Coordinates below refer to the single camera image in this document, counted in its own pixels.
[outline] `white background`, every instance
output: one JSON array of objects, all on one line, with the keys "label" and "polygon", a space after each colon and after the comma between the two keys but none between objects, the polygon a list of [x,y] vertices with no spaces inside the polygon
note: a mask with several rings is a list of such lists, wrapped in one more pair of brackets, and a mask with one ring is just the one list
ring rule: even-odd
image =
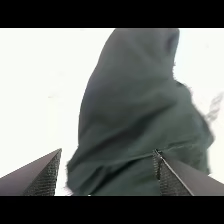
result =
[{"label": "white background", "polygon": [[[56,195],[63,195],[65,164],[77,147],[81,99],[113,29],[0,29],[0,176],[62,148]],[[175,76],[192,87],[206,114],[224,88],[224,29],[181,29]],[[212,124],[214,177],[224,182],[221,131]]]}]

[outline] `green fabric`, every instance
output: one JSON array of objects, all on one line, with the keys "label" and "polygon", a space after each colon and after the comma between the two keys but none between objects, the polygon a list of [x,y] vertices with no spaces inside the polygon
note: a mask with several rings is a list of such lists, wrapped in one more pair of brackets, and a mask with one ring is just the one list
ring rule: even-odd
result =
[{"label": "green fabric", "polygon": [[159,195],[153,150],[208,173],[213,137],[173,78],[179,30],[115,29],[88,82],[79,146],[68,163],[74,195]]}]

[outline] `white surface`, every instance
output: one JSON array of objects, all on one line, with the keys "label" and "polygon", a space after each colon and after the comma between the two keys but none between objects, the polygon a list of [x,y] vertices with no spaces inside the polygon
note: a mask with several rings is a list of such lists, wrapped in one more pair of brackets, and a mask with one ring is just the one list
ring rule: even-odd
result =
[{"label": "white surface", "polygon": [[[113,29],[0,29],[0,176],[62,148],[56,195],[77,147],[81,99]],[[205,114],[223,90],[224,29],[181,29],[176,77]],[[214,177],[224,182],[224,110],[212,128]]]}]

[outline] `garment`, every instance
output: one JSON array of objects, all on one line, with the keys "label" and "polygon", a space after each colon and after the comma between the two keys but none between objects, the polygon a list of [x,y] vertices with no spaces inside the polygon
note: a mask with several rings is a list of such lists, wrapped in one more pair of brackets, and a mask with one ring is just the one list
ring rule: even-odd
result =
[{"label": "garment", "polygon": [[74,195],[160,195],[153,150],[209,173],[210,130],[173,78],[179,30],[115,29],[81,104],[79,145],[67,165]]}]

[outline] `dark green cloth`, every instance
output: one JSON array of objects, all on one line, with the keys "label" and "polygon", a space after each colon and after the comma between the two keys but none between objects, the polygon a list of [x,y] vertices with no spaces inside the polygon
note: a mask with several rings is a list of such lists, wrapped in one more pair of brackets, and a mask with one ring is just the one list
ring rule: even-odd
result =
[{"label": "dark green cloth", "polygon": [[74,195],[159,195],[155,149],[208,173],[213,137],[173,78],[178,39],[174,28],[110,35],[83,97],[79,146],[67,166]]}]

